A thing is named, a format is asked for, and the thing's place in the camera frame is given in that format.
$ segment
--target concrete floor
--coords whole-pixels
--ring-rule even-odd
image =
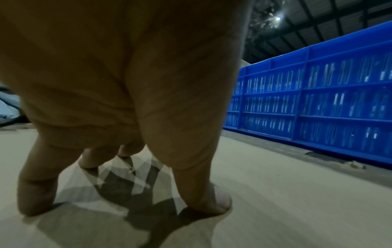
[[[131,161],[106,163],[98,178],[71,166],[60,177],[56,202],[63,204],[22,218],[16,178],[36,135],[32,129],[0,131],[2,248],[392,245],[390,171],[353,169],[227,131],[212,170],[212,181],[233,197],[233,210],[224,216],[203,219],[183,210],[170,170],[145,149]]]

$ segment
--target metal roof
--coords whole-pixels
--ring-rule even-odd
[[[243,59],[256,63],[389,20],[392,0],[256,0]]]

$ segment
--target flat surface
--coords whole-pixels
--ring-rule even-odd
[[[392,244],[391,172],[353,169],[306,150],[227,131],[212,170],[212,181],[233,196],[233,210],[224,216],[177,214],[183,204],[170,170],[145,149],[132,157],[134,169],[129,160],[116,158],[99,169],[98,178],[71,166],[60,177],[56,201],[63,204],[22,218],[16,211],[16,178],[36,135],[35,130],[0,131],[2,248]]]

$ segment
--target crate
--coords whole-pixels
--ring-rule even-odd
[[[392,164],[392,22],[242,68],[224,128]]]

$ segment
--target blue plastic crate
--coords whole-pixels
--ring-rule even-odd
[[[242,68],[224,128],[392,164],[392,22]]]

